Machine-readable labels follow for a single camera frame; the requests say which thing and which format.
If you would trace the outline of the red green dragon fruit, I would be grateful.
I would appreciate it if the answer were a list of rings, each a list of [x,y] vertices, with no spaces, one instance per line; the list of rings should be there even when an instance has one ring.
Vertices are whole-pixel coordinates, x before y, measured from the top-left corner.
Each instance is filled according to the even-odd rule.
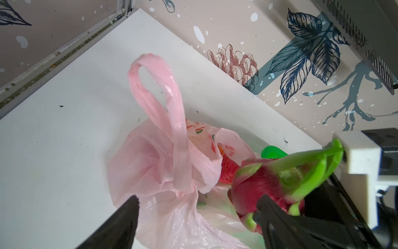
[[[270,197],[284,212],[300,216],[304,198],[323,184],[342,161],[344,148],[333,139],[325,148],[277,159],[248,159],[236,171],[228,197],[246,229],[262,233],[254,220],[257,202]]]

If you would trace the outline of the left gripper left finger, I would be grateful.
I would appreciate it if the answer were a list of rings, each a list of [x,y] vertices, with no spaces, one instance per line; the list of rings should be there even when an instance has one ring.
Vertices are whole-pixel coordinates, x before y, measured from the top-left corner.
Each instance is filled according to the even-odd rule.
[[[133,195],[77,249],[131,249],[139,210],[139,199]]]

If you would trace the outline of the green plastic basket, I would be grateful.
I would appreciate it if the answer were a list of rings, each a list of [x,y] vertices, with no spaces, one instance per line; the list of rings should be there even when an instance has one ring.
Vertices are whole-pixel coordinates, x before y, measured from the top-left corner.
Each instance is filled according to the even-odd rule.
[[[279,159],[287,155],[287,153],[276,146],[267,146],[261,151],[262,159]]]

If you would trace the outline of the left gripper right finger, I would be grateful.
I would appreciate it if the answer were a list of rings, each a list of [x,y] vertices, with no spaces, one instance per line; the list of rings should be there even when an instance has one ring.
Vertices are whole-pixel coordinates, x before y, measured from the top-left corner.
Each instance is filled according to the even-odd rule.
[[[354,241],[340,223],[291,216],[269,196],[257,202],[254,221],[260,225],[267,249],[353,249]]]

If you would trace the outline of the pink plastic bag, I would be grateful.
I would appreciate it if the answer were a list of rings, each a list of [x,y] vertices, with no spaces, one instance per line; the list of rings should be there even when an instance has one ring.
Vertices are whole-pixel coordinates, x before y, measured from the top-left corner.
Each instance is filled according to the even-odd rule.
[[[197,203],[218,183],[224,157],[241,164],[256,157],[253,150],[234,131],[186,119],[163,58],[141,55],[128,77],[148,119],[110,160],[107,178],[116,207],[133,195],[139,199],[137,240],[149,249],[243,249],[199,214]]]

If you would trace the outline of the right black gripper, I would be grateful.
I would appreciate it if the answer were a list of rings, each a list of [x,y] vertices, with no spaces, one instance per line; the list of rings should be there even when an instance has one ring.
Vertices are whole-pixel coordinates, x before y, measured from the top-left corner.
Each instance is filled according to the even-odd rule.
[[[335,175],[305,197],[312,236],[327,249],[396,249],[398,216],[383,197],[376,201],[378,226],[371,229]]]

